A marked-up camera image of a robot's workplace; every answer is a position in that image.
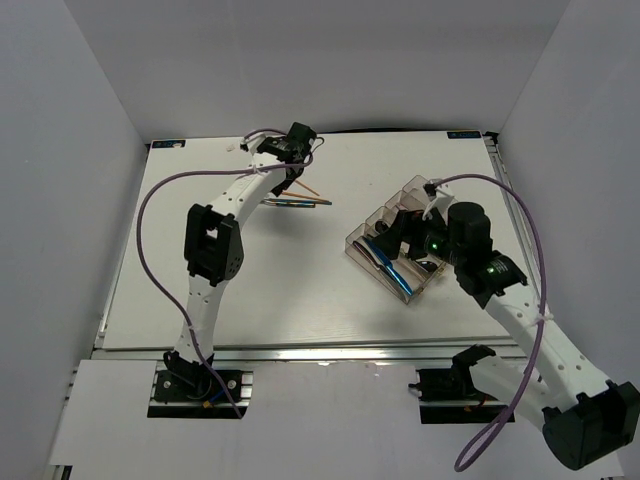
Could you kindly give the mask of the dark blue chopstick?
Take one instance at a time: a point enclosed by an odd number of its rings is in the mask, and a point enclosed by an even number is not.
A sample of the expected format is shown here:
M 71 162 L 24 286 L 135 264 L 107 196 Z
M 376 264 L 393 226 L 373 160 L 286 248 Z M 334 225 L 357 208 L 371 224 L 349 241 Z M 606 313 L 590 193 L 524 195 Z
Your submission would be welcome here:
M 308 200 L 291 200 L 291 199 L 264 199 L 261 201 L 262 205 L 283 207 L 283 208 L 315 208 L 317 203 L 315 201 Z

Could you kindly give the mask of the blue knife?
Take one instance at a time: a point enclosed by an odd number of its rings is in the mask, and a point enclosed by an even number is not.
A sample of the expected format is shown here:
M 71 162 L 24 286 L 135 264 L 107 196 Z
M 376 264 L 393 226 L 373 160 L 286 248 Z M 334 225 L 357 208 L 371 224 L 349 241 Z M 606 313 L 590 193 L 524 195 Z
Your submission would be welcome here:
M 390 281 L 391 285 L 396 287 L 402 294 L 407 297 L 413 295 L 413 289 L 404 277 L 395 269 L 392 261 L 377 247 L 373 240 L 369 237 L 363 237 L 367 250 L 371 253 L 374 263 L 379 267 L 382 274 Z

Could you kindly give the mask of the black knife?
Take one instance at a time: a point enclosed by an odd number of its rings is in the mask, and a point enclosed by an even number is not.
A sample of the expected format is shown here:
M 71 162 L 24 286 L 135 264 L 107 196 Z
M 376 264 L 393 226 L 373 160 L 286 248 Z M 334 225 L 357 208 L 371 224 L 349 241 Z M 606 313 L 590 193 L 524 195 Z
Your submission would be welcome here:
M 380 271 L 384 265 L 380 260 L 362 243 L 354 241 L 352 246 L 367 260 L 367 262 L 376 270 Z

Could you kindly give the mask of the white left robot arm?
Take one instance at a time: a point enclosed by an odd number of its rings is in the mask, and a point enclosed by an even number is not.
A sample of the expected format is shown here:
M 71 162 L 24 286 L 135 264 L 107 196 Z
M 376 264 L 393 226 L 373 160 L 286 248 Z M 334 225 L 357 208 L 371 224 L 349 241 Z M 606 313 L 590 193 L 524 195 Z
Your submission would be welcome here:
M 215 200 L 189 209 L 184 247 L 189 320 L 174 347 L 180 358 L 201 364 L 212 357 L 221 298 L 244 260 L 242 227 L 263 199 L 281 194 L 303 173 L 316 139 L 311 127 L 298 122 L 282 137 L 264 138 L 253 150 L 249 173 Z

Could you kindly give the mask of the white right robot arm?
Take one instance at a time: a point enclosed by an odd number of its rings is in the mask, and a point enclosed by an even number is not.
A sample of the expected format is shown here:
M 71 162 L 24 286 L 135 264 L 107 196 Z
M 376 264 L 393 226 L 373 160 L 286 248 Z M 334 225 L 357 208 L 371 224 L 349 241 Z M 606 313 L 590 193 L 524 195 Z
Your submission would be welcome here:
M 579 470 L 630 444 L 639 420 L 639 392 L 595 367 L 557 323 L 543 316 L 542 300 L 526 275 L 494 249 L 484 209 L 458 202 L 446 210 L 401 210 L 392 223 L 374 224 L 371 245 L 397 259 L 403 246 L 411 260 L 428 256 L 452 266 L 462 290 L 496 320 L 533 361 L 531 376 L 510 367 L 485 345 L 455 355 L 451 384 L 461 397 L 480 393 L 508 402 L 513 413 L 542 433 L 562 465 Z

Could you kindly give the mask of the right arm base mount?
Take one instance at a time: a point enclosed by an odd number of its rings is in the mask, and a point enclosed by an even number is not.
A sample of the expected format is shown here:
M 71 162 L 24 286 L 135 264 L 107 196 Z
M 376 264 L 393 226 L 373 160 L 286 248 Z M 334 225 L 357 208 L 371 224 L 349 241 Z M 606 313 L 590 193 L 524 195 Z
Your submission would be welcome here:
M 477 390 L 470 368 L 480 360 L 494 357 L 495 351 L 484 345 L 473 345 L 455 355 L 447 368 L 425 368 L 417 371 L 417 381 L 408 384 L 419 400 L 423 425 L 488 424 L 507 406 L 496 398 Z

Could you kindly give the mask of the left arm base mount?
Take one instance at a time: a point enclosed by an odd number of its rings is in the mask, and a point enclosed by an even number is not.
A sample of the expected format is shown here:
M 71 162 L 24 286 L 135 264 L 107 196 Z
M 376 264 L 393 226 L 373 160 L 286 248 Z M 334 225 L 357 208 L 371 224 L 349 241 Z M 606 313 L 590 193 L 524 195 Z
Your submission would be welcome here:
M 217 369 L 183 359 L 175 351 L 163 355 L 155 373 L 147 417 L 151 419 L 239 420 L 249 405 L 253 373 Z

